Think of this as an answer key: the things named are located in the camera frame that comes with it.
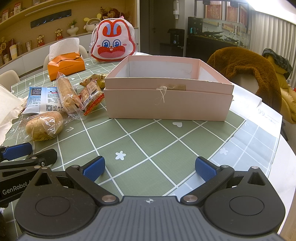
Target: door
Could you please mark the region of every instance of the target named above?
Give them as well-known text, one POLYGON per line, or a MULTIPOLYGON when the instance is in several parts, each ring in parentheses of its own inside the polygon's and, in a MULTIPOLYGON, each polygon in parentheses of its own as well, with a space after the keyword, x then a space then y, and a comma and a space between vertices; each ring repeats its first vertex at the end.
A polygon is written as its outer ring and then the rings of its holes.
POLYGON ((141 52, 159 55, 159 43, 170 43, 174 28, 173 0, 140 0, 141 52))

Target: curtain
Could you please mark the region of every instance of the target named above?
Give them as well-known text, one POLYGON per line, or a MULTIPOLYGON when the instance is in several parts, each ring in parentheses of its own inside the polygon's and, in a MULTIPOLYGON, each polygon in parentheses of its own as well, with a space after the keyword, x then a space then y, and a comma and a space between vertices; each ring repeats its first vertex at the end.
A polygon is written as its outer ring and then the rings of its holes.
POLYGON ((293 71, 289 76, 291 87, 296 87, 296 25, 280 18, 252 11, 250 50, 262 54, 270 48, 288 59, 293 71))

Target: pink box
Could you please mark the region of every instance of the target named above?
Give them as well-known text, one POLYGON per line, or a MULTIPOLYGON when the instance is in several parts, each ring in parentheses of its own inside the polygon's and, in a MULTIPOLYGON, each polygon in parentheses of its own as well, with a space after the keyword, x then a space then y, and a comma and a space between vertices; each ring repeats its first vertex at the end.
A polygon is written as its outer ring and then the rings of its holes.
POLYGON ((224 121, 234 88, 200 59, 171 56, 128 56, 105 85, 110 118, 201 121, 224 121))

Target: wooden shelf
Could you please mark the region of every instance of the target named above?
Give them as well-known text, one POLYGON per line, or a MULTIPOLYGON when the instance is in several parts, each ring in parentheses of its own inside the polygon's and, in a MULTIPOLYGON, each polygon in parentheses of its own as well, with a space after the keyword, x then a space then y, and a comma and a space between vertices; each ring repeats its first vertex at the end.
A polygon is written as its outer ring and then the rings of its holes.
POLYGON ((24 18, 26 18, 27 16, 30 16, 31 14, 42 11, 43 9, 48 9, 48 8, 54 7, 56 5, 62 5, 62 4, 67 4, 70 2, 77 2, 77 1, 85 1, 85 0, 48 0, 46 2, 29 7, 27 9, 21 11, 20 13, 8 18, 6 21, 0 23, 0 31, 23 20, 24 18))

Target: blue gripper pad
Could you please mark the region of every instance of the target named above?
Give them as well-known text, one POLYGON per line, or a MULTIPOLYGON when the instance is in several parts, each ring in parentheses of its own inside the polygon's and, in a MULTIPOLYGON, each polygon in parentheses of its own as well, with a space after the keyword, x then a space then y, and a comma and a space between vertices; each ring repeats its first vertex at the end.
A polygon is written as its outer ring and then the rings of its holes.
POLYGON ((15 146, 6 147, 5 151, 2 153, 4 160, 13 160, 22 156, 31 154, 32 145, 29 142, 18 144, 15 146))
POLYGON ((98 156, 90 162, 86 163, 80 168, 82 174, 92 180, 93 182, 103 174, 105 170, 105 159, 102 156, 98 156))
POLYGON ((217 170, 219 169, 220 168, 218 166, 211 163, 202 156, 199 156, 195 160, 195 171, 205 182, 217 175, 217 170))

